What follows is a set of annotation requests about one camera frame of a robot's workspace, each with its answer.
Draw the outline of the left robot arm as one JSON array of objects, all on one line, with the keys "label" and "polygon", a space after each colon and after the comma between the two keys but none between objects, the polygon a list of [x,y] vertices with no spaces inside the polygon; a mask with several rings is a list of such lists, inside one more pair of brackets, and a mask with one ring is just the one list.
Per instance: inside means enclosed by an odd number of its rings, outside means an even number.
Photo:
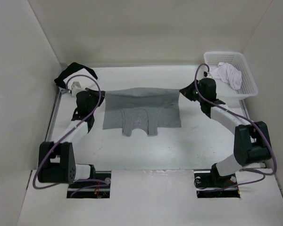
[{"label": "left robot arm", "polygon": [[105,91],[86,89],[76,94],[76,108],[69,126],[52,141],[39,147],[36,172],[41,183],[72,184],[81,182],[90,188],[96,184],[96,170],[92,164],[77,164],[74,148],[87,135],[95,122],[94,111],[105,98]]}]

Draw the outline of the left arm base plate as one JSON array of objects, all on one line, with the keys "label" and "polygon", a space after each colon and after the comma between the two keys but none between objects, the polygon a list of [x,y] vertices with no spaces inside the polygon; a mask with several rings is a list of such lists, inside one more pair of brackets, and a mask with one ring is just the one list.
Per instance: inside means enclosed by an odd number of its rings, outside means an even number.
[{"label": "left arm base plate", "polygon": [[77,179],[75,182],[68,186],[68,190],[84,192],[88,189],[110,189],[111,184],[111,171],[97,171],[93,176],[88,179]]}]

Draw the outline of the grey tank top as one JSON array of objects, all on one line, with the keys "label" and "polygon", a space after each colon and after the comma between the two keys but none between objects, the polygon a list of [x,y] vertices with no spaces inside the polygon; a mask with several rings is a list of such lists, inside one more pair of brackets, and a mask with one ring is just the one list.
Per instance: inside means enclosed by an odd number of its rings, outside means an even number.
[{"label": "grey tank top", "polygon": [[156,136],[158,128],[180,128],[179,95],[177,89],[161,88],[108,91],[103,129],[121,129],[129,137],[134,129]]}]

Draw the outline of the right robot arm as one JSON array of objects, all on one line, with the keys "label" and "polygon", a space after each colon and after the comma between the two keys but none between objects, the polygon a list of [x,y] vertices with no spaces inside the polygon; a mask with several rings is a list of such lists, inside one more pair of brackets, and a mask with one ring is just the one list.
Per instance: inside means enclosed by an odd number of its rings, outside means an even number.
[{"label": "right robot arm", "polygon": [[221,186],[245,166],[272,159],[267,125],[230,111],[226,103],[216,97],[215,80],[196,80],[179,92],[188,100],[199,102],[206,116],[234,134],[233,154],[211,167],[209,180],[212,185]]}]

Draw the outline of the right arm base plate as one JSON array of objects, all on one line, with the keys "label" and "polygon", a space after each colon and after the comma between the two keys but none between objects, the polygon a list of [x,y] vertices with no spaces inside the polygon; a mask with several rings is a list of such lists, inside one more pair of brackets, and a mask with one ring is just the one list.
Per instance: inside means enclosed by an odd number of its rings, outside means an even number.
[{"label": "right arm base plate", "polygon": [[206,189],[206,188],[221,189],[237,184],[235,174],[225,177],[219,177],[219,176],[213,176],[211,173],[208,172],[205,173],[196,172],[194,176],[195,176],[194,185],[198,189]]}]

